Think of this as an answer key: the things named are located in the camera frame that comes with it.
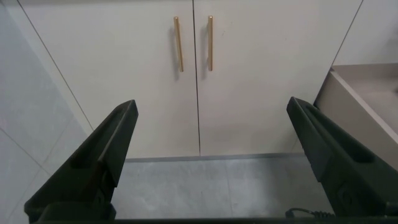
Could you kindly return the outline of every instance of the gray floor tile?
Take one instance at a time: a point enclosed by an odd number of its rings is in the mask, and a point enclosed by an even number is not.
[[[87,134],[81,128],[79,122],[75,118],[72,118],[50,155],[42,164],[42,167],[48,173],[53,174],[86,138]]]
[[[40,167],[1,130],[0,152],[0,223],[5,223]]]
[[[126,163],[117,218],[230,217],[224,161]]]
[[[29,223],[28,216],[24,212],[24,205],[25,202],[28,201],[33,194],[38,191],[43,184],[49,179],[48,173],[46,173],[43,169],[40,169],[37,175],[35,176],[32,183],[29,185],[28,189],[24,193],[21,201],[19,201],[18,206],[11,214],[10,218],[8,219],[8,224],[23,224]]]
[[[332,212],[306,157],[226,161],[235,217],[284,217],[292,207]]]

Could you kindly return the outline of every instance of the cable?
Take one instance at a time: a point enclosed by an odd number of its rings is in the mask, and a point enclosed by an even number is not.
[[[334,214],[328,213],[328,212],[323,212],[323,211],[314,211],[313,212],[313,211],[310,211],[310,210],[307,210],[304,208],[291,208],[285,212],[286,218],[294,218],[295,217],[294,213],[293,213],[294,211],[305,212],[305,213],[313,215],[315,218],[335,217]]]

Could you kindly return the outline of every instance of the cabinet door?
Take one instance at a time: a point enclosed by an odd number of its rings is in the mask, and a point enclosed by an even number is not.
[[[289,152],[289,98],[315,100],[360,3],[194,0],[201,155]]]
[[[118,104],[136,100],[127,158],[199,155],[191,1],[20,2],[93,128]]]

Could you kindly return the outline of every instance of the cabinet handle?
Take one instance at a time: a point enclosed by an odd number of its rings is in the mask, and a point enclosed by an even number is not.
[[[209,36],[208,40],[208,64],[209,71],[213,71],[213,16],[209,16],[207,24],[207,33]]]
[[[178,19],[178,16],[174,17],[174,30],[175,30],[175,40],[177,41],[178,60],[180,61],[180,72],[183,72],[184,71],[184,63],[182,61],[180,21]]]

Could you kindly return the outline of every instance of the floor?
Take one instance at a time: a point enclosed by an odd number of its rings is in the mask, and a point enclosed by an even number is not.
[[[333,212],[305,156],[125,163],[116,218],[284,217]]]

